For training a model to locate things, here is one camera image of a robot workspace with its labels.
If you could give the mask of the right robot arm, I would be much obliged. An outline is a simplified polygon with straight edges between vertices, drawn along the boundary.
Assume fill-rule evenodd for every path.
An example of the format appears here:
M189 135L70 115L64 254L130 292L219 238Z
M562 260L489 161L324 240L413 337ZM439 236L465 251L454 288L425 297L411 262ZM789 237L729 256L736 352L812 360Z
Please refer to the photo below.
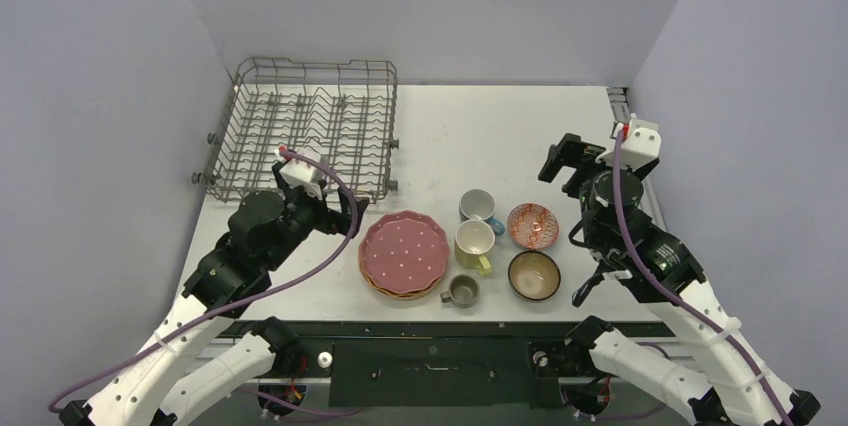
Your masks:
M566 364L578 373L595 369L623 379L692 425L809 424L819 400L768 368L694 255L641 209L644 179L659 158L650 153L637 166L624 164L629 139L618 133L606 151L566 134L549 148L539 179L551 182L561 169L572 170L563 190L579 203L580 246L597 262L587 286L618 281L687 348L694 367L638 344L596 316L566 334Z

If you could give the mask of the grey wire dish rack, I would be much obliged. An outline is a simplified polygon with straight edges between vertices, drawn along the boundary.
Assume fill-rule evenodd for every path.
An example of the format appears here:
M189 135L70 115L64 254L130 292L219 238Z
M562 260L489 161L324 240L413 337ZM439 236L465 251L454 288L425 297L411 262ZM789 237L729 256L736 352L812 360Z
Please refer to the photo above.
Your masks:
M276 186L279 147L318 157L358 196L372 202L397 191L392 153L398 75L388 60L303 62L253 56L208 133L205 165L191 176L215 199L239 200Z

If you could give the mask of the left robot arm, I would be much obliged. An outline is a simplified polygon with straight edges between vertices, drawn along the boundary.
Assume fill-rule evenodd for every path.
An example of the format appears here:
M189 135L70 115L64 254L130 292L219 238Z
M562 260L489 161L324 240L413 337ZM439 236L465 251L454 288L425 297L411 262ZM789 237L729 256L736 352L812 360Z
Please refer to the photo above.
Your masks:
M286 288L334 261L358 233L366 197L344 184L338 208L327 203L327 179L337 176L317 160L297 154L272 166L276 190L247 194L228 220L228 230L199 261L170 311L142 349L105 372L109 383L87 400L49 408L64 425L188 425L245 382L270 372L291 373L298 339L281 320L254 324L244 338L199 369L187 369L203 349L249 305L277 292L270 274L308 236L339 234L340 245Z

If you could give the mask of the dark brown glazed bowl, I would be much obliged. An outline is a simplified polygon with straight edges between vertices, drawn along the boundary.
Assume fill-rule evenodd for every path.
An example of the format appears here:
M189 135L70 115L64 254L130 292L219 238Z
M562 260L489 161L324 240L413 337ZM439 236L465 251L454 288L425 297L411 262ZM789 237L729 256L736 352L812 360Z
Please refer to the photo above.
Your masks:
M539 251L523 251L510 261L508 281L521 298L541 302L552 298L559 290L562 273L557 263Z

